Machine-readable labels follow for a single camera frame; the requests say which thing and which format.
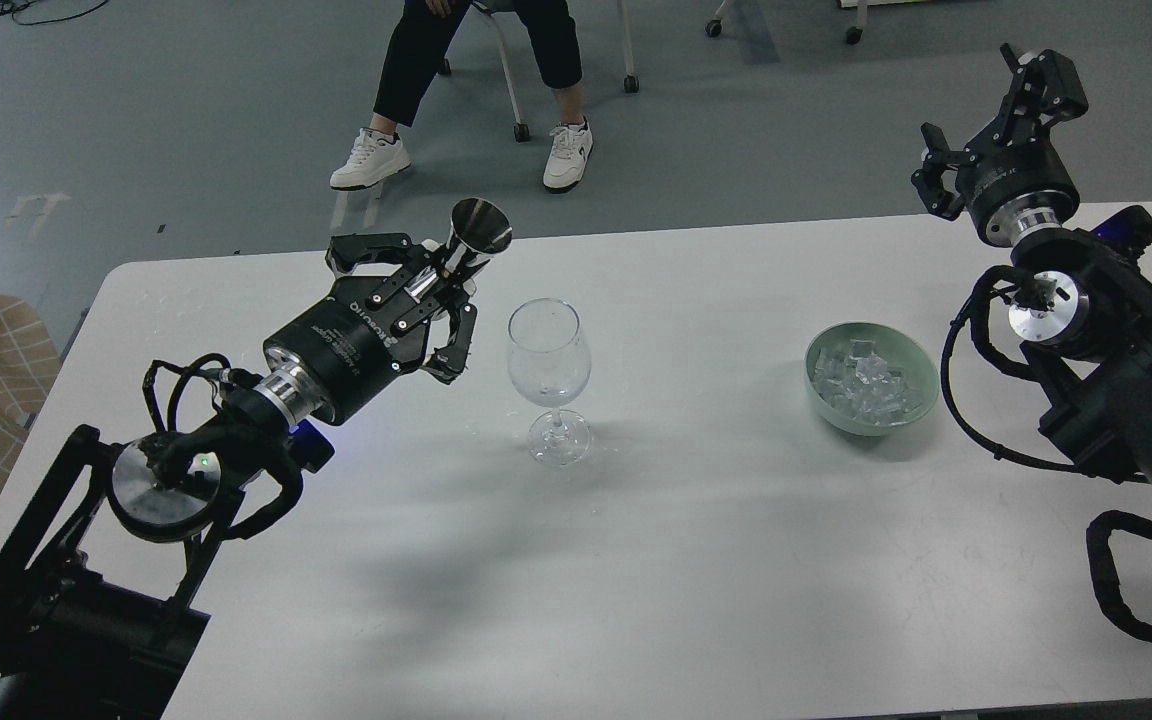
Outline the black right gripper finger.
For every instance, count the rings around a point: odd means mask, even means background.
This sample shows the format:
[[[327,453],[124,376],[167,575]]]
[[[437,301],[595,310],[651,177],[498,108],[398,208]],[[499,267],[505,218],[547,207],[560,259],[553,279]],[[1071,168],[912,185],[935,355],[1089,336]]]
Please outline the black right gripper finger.
[[[986,129],[993,146],[1043,141],[1053,127],[1087,114],[1087,96],[1070,58],[1055,50],[1028,53],[1011,44],[1002,44],[1000,53],[1011,83]]]
[[[952,150],[945,132],[935,124],[922,123],[920,132],[924,154],[920,167],[911,173],[911,185],[929,214],[952,222],[963,213],[967,200],[963,195],[948,190],[945,176],[977,167],[979,154],[972,149]]]

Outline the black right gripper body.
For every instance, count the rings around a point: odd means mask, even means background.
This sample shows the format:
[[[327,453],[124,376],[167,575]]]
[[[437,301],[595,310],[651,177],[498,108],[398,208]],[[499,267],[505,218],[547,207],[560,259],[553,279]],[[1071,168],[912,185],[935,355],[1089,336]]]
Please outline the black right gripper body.
[[[1023,211],[1047,209],[1052,223],[1064,223],[1079,209],[1079,191],[1047,138],[972,152],[961,168],[961,196],[979,240],[1000,249],[1020,242]]]

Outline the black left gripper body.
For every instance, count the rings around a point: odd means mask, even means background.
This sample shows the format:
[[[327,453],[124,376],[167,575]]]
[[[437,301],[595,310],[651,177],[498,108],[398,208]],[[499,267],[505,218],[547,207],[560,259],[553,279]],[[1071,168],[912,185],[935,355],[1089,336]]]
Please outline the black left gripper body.
[[[339,427],[429,357],[430,309],[404,290],[414,272],[343,275],[329,293],[262,342],[271,367],[293,361],[323,397],[312,416]]]

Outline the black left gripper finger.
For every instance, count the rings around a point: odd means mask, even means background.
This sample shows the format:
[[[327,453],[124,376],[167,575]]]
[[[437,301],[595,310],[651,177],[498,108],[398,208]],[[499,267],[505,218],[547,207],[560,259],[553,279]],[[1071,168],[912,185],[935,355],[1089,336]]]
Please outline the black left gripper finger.
[[[329,238],[326,250],[326,265],[335,283],[357,279],[355,270],[372,264],[396,265],[387,281],[397,286],[435,283],[442,281],[442,272],[435,270],[434,260],[434,250],[414,242],[406,233],[338,234]]]
[[[468,356],[477,323],[477,309],[471,302],[471,293],[457,290],[448,293],[433,316],[435,323],[447,320],[447,340],[435,347],[429,361],[422,365],[426,373],[449,386],[467,370]]]

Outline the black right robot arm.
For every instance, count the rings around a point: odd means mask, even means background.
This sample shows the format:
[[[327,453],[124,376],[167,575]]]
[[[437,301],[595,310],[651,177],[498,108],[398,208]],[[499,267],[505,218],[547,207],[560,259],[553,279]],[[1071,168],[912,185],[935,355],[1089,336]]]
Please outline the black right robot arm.
[[[1091,229],[1073,229],[1079,194],[1049,132],[1087,111],[1073,60],[1055,50],[1001,47],[1010,85],[996,118],[961,149],[925,123],[911,184],[932,217],[972,218],[978,238],[1010,252],[984,272],[952,319],[940,386],[952,418],[996,460],[1026,468],[1152,487],[1152,282],[1139,262],[1152,245],[1152,215],[1130,205]],[[969,331],[998,372],[1036,382],[1049,402],[1039,433],[1062,455],[1052,462],[992,441],[960,414],[952,355]],[[1097,605],[1120,632],[1152,644],[1152,624],[1130,611],[1111,537],[1152,541],[1152,520],[1102,511],[1085,532]]]

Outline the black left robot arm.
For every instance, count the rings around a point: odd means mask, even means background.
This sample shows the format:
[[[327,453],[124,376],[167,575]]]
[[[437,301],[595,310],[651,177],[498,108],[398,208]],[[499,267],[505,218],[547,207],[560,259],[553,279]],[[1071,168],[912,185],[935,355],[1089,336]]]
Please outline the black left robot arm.
[[[334,282],[262,343],[264,372],[219,354],[170,365],[150,433],[65,439],[0,548],[0,719],[160,719],[200,647],[195,597],[223,544],[283,520],[351,419],[399,378],[467,366],[473,278],[508,232],[444,241],[347,234]]]

